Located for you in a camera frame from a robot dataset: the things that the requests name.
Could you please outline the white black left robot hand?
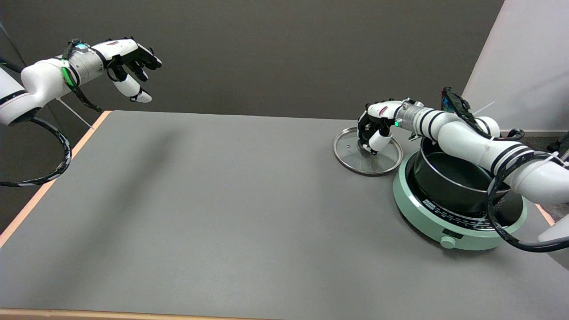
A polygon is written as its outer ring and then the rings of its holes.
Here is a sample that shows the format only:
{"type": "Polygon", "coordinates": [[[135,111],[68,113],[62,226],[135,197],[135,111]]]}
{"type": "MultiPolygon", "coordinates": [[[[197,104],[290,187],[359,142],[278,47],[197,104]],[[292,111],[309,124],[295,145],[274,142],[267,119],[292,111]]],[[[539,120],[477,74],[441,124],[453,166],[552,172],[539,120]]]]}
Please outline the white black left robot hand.
{"type": "Polygon", "coordinates": [[[106,73],[115,88],[133,103],[150,103],[152,97],[140,82],[148,81],[146,69],[162,67],[162,61],[152,48],[146,48],[133,38],[109,40],[102,44],[106,58],[106,73]]]}

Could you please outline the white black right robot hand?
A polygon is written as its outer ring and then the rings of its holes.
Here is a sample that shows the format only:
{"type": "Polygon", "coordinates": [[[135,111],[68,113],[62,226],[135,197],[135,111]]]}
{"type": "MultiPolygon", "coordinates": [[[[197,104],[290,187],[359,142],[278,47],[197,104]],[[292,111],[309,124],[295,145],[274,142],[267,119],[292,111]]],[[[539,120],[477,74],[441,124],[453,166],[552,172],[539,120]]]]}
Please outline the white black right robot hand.
{"type": "Polygon", "coordinates": [[[382,151],[392,140],[390,128],[396,125],[396,111],[402,101],[384,100],[366,104],[357,121],[358,145],[372,155],[382,151]]]}

